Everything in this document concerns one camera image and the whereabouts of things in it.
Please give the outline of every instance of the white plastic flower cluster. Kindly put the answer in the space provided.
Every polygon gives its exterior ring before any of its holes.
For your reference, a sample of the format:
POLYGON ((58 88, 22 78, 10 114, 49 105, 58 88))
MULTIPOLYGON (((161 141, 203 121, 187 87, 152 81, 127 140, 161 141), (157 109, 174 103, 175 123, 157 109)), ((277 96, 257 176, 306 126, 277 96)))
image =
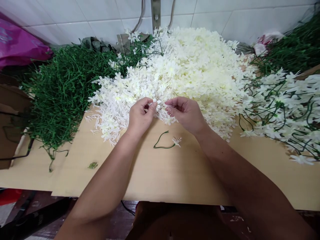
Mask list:
POLYGON ((320 153, 320 75, 295 80, 297 75, 277 73, 262 77, 259 87, 252 86, 253 106, 246 109, 248 116, 257 121, 253 130, 242 136, 268 136, 286 144, 293 161, 313 164, 320 153))
POLYGON ((243 90, 248 80, 242 79, 255 78, 256 70, 244 55, 235 54, 236 45, 204 28, 155 31, 148 50, 153 54, 128 67, 127 76, 98 80, 101 89, 89 100, 99 103, 96 128, 114 145, 128 126, 130 107, 143 97, 157 100, 155 117, 170 125, 176 119, 166 113, 164 102, 185 96, 198 102, 210 127, 229 141, 234 117, 251 106, 252 97, 243 90))
POLYGON ((131 43, 134 43, 135 41, 140 42, 140 32, 135 31, 134 33, 130 33, 129 29, 126 30, 126 34, 128 35, 128 40, 130 40, 131 43))

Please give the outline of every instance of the green foliage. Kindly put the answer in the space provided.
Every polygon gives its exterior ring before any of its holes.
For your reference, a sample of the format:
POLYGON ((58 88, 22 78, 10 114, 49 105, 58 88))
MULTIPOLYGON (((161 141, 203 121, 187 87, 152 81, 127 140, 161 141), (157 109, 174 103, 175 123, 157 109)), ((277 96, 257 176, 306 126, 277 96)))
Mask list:
POLYGON ((28 134, 43 142, 42 147, 51 159, 61 145, 73 140, 88 109, 88 97, 100 87, 92 81, 99 76, 113 78, 116 72, 125 76, 127 67, 136 66, 147 56, 145 52, 151 40, 149 37, 147 42, 134 43, 130 54, 121 59, 113 51, 95 52, 79 45, 53 49, 51 60, 24 74, 22 89, 34 98, 28 134), (109 61, 116 62, 119 68, 113 69, 109 61))
POLYGON ((263 75, 276 72, 281 67, 296 74, 320 64, 320 13, 267 48, 268 54, 256 56, 252 61, 263 75))

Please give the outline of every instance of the cardboard box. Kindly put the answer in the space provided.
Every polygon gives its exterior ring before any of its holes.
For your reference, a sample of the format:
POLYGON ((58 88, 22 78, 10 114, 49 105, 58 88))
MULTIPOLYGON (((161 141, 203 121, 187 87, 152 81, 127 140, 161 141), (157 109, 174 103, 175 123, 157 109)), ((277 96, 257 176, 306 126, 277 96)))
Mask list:
POLYGON ((0 74, 0 169, 8 169, 21 139, 22 118, 31 99, 18 88, 16 79, 0 74))

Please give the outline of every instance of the finger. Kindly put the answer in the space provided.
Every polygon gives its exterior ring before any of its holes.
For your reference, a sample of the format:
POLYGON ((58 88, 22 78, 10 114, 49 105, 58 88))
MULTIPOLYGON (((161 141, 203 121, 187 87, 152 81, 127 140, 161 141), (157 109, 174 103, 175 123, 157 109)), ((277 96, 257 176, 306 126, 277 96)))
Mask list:
POLYGON ((144 107, 148 103, 152 103, 152 102, 153 102, 153 100, 151 98, 145 97, 145 98, 142 98, 139 101, 137 101, 137 104, 144 107))
POLYGON ((154 113, 155 113, 155 111, 156 111, 156 109, 157 109, 157 105, 158 105, 157 102, 152 103, 152 104, 149 106, 149 109, 148 109, 148 112, 146 113, 146 115, 151 115, 151 116, 153 116, 154 113))
POLYGON ((174 107, 182 107, 182 105, 186 103, 188 100, 189 98, 185 98, 185 97, 175 97, 166 101, 165 104, 171 105, 174 107))
POLYGON ((166 110, 168 111, 168 113, 170 114, 170 116, 174 116, 176 117, 178 120, 179 118, 182 116, 182 112, 180 112, 178 109, 173 108, 173 107, 166 107, 166 110))

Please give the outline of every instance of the wall tile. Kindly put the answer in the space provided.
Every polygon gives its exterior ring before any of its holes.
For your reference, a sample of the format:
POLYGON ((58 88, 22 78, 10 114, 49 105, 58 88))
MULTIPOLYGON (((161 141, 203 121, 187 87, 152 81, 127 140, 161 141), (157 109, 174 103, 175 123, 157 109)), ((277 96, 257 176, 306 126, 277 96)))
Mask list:
MULTIPOLYGON (((122 19, 123 27, 124 27, 124 29, 129 29, 130 31, 132 31, 138 21, 139 21, 139 18, 122 19)), ((142 18, 137 30, 139 30, 140 32, 143 32, 143 33, 146 33, 146 32, 152 33, 153 31, 152 31, 151 17, 150 18, 142 18)))
POLYGON ((306 11, 312 13, 313 5, 275 8, 274 15, 276 22, 279 24, 277 30, 285 33, 293 29, 305 17, 306 11))
POLYGON ((230 15, 231 12, 194 14, 191 27, 204 27, 207 30, 217 31, 221 34, 228 22, 228 19, 230 18, 230 15))
POLYGON ((55 23, 86 21, 76 0, 38 0, 55 23))
POLYGON ((120 19, 115 0, 76 0, 88 21, 120 19))
POLYGON ((107 20, 89 22, 97 39, 116 44, 118 42, 117 34, 124 33, 121 20, 107 20))
MULTIPOLYGON (((161 17, 171 15, 173 0, 161 0, 161 17)), ((193 14, 197 0, 176 0, 174 15, 193 14)))
POLYGON ((310 5, 317 0, 198 0, 195 13, 310 5))
MULTIPOLYGON (((141 14, 141 0, 116 0, 121 19, 138 18, 141 14)), ((144 0, 143 17, 151 17, 151 1, 144 0)))
POLYGON ((19 26, 54 23, 37 0, 4 0, 0 3, 0 12, 19 26))
MULTIPOLYGON (((193 14, 188 15, 174 15, 172 20, 171 29, 174 29, 176 27, 180 28, 188 28, 191 27, 193 14)), ((161 26, 167 27, 170 23, 171 16, 164 16, 161 17, 161 26)))
POLYGON ((69 44, 70 40, 62 34, 56 24, 25 27, 29 33, 50 44, 69 44))
POLYGON ((222 36, 227 40, 251 44, 264 33, 277 29, 278 23, 272 8, 238 10, 232 12, 222 36))
POLYGON ((79 39, 95 36, 88 22, 60 23, 57 25, 62 34, 75 44, 80 44, 79 39))

